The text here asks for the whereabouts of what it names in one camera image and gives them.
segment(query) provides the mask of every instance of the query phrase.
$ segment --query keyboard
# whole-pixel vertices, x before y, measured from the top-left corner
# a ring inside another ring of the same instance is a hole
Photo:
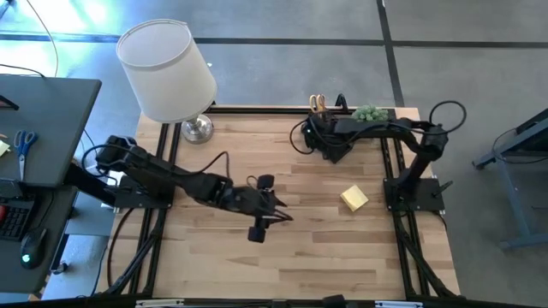
[[[31,221],[34,201],[0,204],[0,240],[21,241]]]

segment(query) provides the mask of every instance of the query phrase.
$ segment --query blue scissors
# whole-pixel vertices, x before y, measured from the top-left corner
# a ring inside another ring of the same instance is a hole
[[[25,177],[25,159],[27,158],[28,150],[36,140],[38,140],[38,135],[35,132],[20,130],[15,134],[14,147],[17,150],[17,157],[19,158],[21,181],[23,181]]]

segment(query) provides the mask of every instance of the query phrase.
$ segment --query computer mouse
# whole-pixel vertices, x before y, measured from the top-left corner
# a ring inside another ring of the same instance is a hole
[[[28,270],[34,269],[42,263],[45,250],[46,228],[29,230],[21,241],[21,265]]]

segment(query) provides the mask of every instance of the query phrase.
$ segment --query red object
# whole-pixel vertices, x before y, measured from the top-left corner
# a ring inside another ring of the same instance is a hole
[[[0,222],[3,221],[4,218],[6,218],[6,213],[8,213],[8,210],[5,206],[0,205]]]

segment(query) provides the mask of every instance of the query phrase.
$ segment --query yellow sticky note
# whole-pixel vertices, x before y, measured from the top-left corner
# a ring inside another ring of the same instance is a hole
[[[0,141],[0,157],[7,151],[9,151],[9,145]]]
[[[369,201],[366,195],[363,194],[356,185],[350,187],[346,192],[341,193],[341,198],[352,211],[358,210]]]

